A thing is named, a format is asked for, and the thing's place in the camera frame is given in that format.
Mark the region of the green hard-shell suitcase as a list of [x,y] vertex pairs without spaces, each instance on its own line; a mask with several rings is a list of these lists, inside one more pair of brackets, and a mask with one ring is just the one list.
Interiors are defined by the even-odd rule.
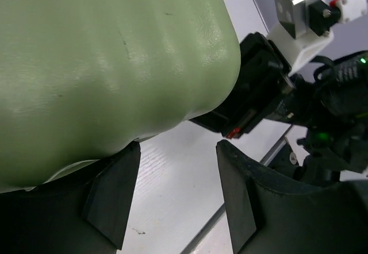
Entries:
[[212,111],[239,69],[223,0],[1,0],[1,191]]

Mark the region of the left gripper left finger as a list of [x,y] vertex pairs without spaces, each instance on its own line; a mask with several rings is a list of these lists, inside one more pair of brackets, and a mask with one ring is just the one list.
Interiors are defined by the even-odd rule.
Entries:
[[69,175],[1,194],[2,253],[116,253],[122,248],[140,144]]

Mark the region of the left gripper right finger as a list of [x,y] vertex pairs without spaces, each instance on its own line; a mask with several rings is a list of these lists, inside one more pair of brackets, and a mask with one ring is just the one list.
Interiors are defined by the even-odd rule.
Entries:
[[252,182],[256,230],[228,217],[233,253],[366,253],[367,181],[317,187],[288,178],[245,155],[229,141],[216,146],[219,164],[230,163]]

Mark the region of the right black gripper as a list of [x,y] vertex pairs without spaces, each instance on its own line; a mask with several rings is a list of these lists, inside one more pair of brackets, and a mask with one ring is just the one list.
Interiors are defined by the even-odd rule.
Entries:
[[214,110],[191,121],[227,139],[248,134],[263,119],[299,124],[312,85],[291,67],[276,45],[256,32],[240,43],[239,76],[229,96]]

